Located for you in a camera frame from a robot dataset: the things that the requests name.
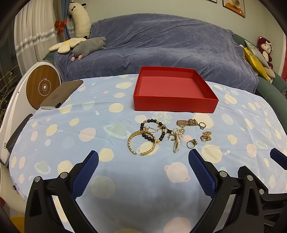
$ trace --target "silver screw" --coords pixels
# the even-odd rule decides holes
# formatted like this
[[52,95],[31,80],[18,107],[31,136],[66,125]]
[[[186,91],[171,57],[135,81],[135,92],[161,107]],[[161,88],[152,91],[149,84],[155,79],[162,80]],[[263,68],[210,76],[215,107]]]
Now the silver screw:
[[40,179],[41,179],[41,178],[40,178],[39,176],[36,176],[35,179],[34,179],[34,181],[35,181],[35,182],[39,182]]
[[221,171],[221,172],[219,173],[219,175],[220,175],[221,177],[227,177],[227,173],[226,173],[225,171]]
[[66,178],[68,176],[68,173],[66,173],[66,172],[62,172],[61,174],[60,174],[60,177],[61,178]]
[[250,180],[250,181],[253,181],[253,177],[251,175],[248,175],[247,179]]

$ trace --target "red teddy bear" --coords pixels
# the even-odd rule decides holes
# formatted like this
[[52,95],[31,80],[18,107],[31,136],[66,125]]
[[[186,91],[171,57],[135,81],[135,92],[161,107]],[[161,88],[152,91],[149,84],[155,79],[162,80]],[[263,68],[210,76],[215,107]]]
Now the red teddy bear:
[[271,51],[273,50],[272,44],[269,40],[267,40],[264,37],[258,37],[257,47],[259,48],[259,51],[262,53],[263,57],[267,61],[269,67],[273,69],[273,65],[270,63],[272,61],[272,58],[270,56]]

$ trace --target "wooden circular panel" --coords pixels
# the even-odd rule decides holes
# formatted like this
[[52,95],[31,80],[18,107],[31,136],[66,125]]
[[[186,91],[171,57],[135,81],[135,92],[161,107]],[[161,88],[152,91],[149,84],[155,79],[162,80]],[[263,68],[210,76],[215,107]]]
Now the wooden circular panel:
[[38,66],[27,81],[26,93],[31,106],[40,108],[40,104],[60,85],[56,70],[49,65]]

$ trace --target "red bow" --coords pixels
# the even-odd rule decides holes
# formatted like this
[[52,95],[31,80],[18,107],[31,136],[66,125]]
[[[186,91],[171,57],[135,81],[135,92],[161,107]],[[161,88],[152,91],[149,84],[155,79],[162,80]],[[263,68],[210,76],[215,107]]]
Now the red bow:
[[62,22],[59,22],[59,21],[55,22],[55,28],[58,29],[57,36],[59,36],[60,32],[63,33],[64,26],[66,25],[66,23],[67,23],[67,20],[63,20]]

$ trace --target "open red cardboard box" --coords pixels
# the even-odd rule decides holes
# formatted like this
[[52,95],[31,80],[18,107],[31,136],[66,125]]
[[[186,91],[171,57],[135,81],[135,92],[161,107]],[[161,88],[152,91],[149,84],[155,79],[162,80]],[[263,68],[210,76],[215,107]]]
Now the open red cardboard box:
[[194,69],[143,66],[133,101],[136,111],[213,113],[218,98]]

